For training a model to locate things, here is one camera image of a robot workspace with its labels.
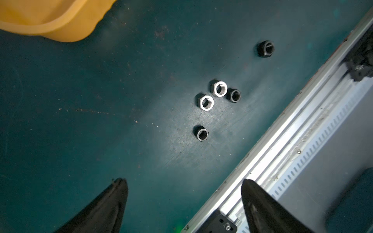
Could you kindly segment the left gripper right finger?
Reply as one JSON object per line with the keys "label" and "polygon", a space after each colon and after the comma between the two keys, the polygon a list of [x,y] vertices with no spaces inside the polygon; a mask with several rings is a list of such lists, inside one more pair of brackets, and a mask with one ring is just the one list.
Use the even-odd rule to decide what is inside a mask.
{"label": "left gripper right finger", "polygon": [[253,180],[245,179],[241,186],[242,203],[252,233],[311,233]]}

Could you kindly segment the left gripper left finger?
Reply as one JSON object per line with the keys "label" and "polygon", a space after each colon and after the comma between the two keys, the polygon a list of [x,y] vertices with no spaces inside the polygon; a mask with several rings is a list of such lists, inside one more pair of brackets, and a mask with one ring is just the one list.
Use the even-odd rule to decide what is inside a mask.
{"label": "left gripper left finger", "polygon": [[57,233],[118,233],[128,198],[127,180],[118,178]]}

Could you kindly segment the yellow plastic storage box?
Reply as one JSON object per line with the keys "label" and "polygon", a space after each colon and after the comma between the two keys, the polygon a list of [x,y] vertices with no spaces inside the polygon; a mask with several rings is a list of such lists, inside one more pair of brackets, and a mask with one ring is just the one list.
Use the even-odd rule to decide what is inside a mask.
{"label": "yellow plastic storage box", "polygon": [[115,0],[1,1],[1,30],[59,42],[88,37]]}

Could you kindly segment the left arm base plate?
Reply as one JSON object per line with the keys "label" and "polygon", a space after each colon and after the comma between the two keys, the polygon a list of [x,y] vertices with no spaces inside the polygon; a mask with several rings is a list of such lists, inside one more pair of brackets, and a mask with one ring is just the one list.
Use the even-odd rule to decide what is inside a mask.
{"label": "left arm base plate", "polygon": [[237,229],[220,210],[215,210],[196,233],[236,233]]}

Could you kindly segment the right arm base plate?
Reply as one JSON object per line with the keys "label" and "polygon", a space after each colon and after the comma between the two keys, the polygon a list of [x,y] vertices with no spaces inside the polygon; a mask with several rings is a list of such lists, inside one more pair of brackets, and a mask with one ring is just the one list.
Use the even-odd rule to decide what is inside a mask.
{"label": "right arm base plate", "polygon": [[373,27],[361,37],[344,58],[348,73],[355,82],[373,77]]}

